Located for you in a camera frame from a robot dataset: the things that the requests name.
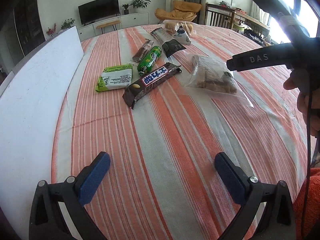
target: orange chair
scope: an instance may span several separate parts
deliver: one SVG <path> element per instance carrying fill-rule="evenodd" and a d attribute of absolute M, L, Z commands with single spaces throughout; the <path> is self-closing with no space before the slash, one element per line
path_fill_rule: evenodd
<path fill-rule="evenodd" d="M 191 22 L 197 17 L 196 13 L 201 10 L 201 7 L 202 5 L 199 3 L 174 0 L 172 12 L 166 12 L 165 10 L 158 8 L 155 11 L 155 15 L 160 22 L 164 20 Z"/>

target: white cabinet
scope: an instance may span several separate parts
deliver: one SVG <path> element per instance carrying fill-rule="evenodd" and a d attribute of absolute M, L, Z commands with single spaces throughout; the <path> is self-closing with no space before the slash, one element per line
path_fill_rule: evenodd
<path fill-rule="evenodd" d="M 116 25 L 118 30 L 122 28 L 138 26 L 138 25 L 146 25 L 146 24 L 149 24 L 149 13 L 143 12 L 143 13 L 121 15 L 118 17 L 97 21 L 93 24 L 89 24 L 85 27 L 81 27 L 78 29 L 80 41 L 84 41 L 88 38 L 102 34 L 101 29 L 97 29 L 97 26 L 108 23 L 108 22 L 114 22 L 116 20 L 120 20 L 121 22 L 120 24 Z M 111 31 L 113 31 L 112 26 L 107 26 L 104 29 L 104 33 L 111 32 Z"/>
<path fill-rule="evenodd" d="M 149 24 L 149 13 L 134 13 L 121 16 L 122 28 Z"/>
<path fill-rule="evenodd" d="M 80 28 L 78 30 L 80 41 L 84 41 L 88 38 L 96 36 L 93 25 L 88 25 L 86 27 Z"/>

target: dark cabinet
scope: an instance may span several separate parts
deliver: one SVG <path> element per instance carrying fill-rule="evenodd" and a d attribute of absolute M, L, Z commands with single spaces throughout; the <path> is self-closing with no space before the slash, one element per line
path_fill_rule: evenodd
<path fill-rule="evenodd" d="M 14 8 L 14 20 L 24 55 L 45 41 L 37 0 L 20 0 Z"/>

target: blue text on wrapper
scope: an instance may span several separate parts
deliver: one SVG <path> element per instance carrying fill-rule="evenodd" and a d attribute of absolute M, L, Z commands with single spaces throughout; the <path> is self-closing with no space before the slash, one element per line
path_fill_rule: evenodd
<path fill-rule="evenodd" d="M 151 83 L 155 82 L 156 80 L 158 80 L 160 77 L 162 77 L 163 75 L 167 74 L 168 70 L 165 67 L 161 67 L 155 71 L 153 71 L 152 73 L 150 73 L 148 76 L 145 76 L 142 81 L 143 83 L 148 86 Z"/>

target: striped bedsheet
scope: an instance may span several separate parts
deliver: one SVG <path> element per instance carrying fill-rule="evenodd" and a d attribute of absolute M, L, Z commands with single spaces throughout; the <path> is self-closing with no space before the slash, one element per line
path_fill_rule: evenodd
<path fill-rule="evenodd" d="M 188 55 L 226 61 L 259 48 L 244 36 L 201 27 L 203 36 L 192 37 L 192 45 L 170 59 L 162 54 L 154 67 L 170 61 L 182 64 L 182 73 L 144 96 L 134 110 L 122 99 L 123 89 L 95 91 L 103 68 L 128 63 L 146 38 L 154 40 L 149 33 L 156 27 L 126 28 L 82 42 L 85 55 L 55 132 L 52 182 L 78 175 L 100 151 L 108 152 L 111 168 L 85 208 L 112 240 L 217 239 L 239 209 L 213 166 L 221 151 L 248 176 L 265 183 L 285 180 L 295 200 L 306 175 L 306 126 L 296 109 L 299 91 L 282 87 L 290 73 L 284 65 L 234 73 L 254 108 L 203 93 L 177 93 L 191 71 Z"/>

